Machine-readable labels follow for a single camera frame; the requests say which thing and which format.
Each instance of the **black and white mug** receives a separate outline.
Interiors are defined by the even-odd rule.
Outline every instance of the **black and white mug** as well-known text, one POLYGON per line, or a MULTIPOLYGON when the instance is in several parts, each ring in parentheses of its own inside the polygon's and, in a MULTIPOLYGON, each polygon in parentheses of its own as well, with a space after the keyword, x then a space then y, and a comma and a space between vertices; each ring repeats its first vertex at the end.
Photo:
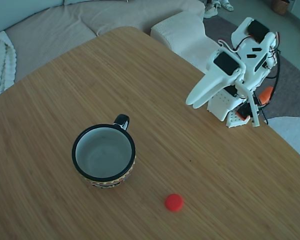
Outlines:
POLYGON ((120 114, 114 124, 98 124, 84 130, 74 141, 72 161, 92 185, 112 188, 131 174, 136 147, 127 133, 130 119, 120 114))

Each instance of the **wire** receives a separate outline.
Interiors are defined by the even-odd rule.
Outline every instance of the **wire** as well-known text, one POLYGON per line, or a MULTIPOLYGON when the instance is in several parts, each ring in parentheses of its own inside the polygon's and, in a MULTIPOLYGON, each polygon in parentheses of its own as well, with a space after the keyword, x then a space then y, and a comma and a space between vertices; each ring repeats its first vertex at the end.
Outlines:
MULTIPOLYGON (((260 100, 259 100, 259 98, 257 97, 257 95, 256 95, 255 92, 253 92, 253 95, 254 95, 254 97, 258 100, 258 104, 261 105, 261 102, 260 102, 260 100)), ((265 112, 264 112, 264 110, 263 110, 263 107, 259 107, 258 109, 261 110, 262 115, 263 115, 263 117, 264 117, 264 119, 265 119, 266 124, 269 125, 269 121, 268 121, 268 119, 267 119, 267 117, 266 117, 266 115, 265 115, 265 112)))
POLYGON ((278 62, 277 63, 278 67, 277 67, 276 78, 275 78, 275 82, 274 82, 274 85, 273 85, 273 90, 272 90, 271 95, 270 95, 269 102, 271 101, 271 99, 273 98, 273 96, 275 94, 277 84, 278 84, 278 81, 279 81, 279 77, 280 77, 280 70, 281 70, 281 60, 280 60, 280 55, 279 55, 278 49, 275 51, 275 54, 276 54, 276 60, 278 62))
POLYGON ((248 39, 248 38, 251 38, 251 36, 249 35, 249 36, 246 36, 245 38, 243 38, 243 39, 241 40, 241 42, 238 44, 238 46, 236 46, 236 48, 234 48, 234 49, 231 49, 231 47, 228 45, 228 43, 226 43, 226 41, 224 41, 223 39, 218 39, 218 44, 219 44, 221 47, 226 46, 226 48, 227 48, 230 52, 236 54, 236 53, 239 51, 240 45, 244 42, 244 40, 246 40, 246 39, 248 39))

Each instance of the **black cable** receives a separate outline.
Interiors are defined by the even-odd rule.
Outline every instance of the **black cable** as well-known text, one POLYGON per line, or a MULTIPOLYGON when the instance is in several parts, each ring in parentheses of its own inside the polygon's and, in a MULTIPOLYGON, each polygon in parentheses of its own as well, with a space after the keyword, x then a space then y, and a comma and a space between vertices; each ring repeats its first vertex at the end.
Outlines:
POLYGON ((278 81, 279 81, 279 77, 280 77, 280 70, 281 70, 281 60, 280 60, 280 55, 279 55, 278 49, 275 51, 275 54, 276 54, 276 59, 277 59, 277 65, 278 65, 278 67, 277 67, 276 78, 275 78, 275 82, 274 82, 274 85, 273 85, 273 90, 272 90, 271 95, 270 95, 269 102, 271 101, 272 97, 275 94, 275 91, 276 91, 276 88, 277 88, 277 84, 278 84, 278 81))
MULTIPOLYGON (((258 104, 261 105, 261 102, 260 102, 260 100, 259 100, 259 98, 257 97, 257 95, 256 95, 255 92, 253 92, 253 95, 254 95, 254 97, 258 100, 258 104)), ((264 117, 264 119, 265 119, 266 124, 269 125, 269 122, 268 122, 268 119, 267 119, 267 117, 266 117, 266 115, 265 115, 265 112, 264 112, 264 110, 263 110, 263 107, 259 107, 259 109, 260 109, 261 112, 262 112, 262 115, 263 115, 263 117, 264 117)))

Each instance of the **wicker basket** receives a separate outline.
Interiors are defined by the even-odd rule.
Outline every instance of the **wicker basket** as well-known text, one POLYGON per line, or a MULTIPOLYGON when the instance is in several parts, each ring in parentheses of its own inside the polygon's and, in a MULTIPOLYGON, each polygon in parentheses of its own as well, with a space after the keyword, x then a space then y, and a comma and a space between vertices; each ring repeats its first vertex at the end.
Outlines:
POLYGON ((285 15, 289 8, 289 2, 284 0, 272 0, 271 9, 280 15, 285 15))

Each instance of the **red object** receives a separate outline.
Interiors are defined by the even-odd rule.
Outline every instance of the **red object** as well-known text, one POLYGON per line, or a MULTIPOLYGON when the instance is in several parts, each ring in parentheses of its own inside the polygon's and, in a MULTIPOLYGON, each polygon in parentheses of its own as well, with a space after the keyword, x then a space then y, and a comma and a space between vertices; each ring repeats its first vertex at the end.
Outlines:
POLYGON ((182 209, 184 205, 184 200, 179 194, 170 194, 165 199, 165 207, 169 209, 171 212, 177 212, 182 209))

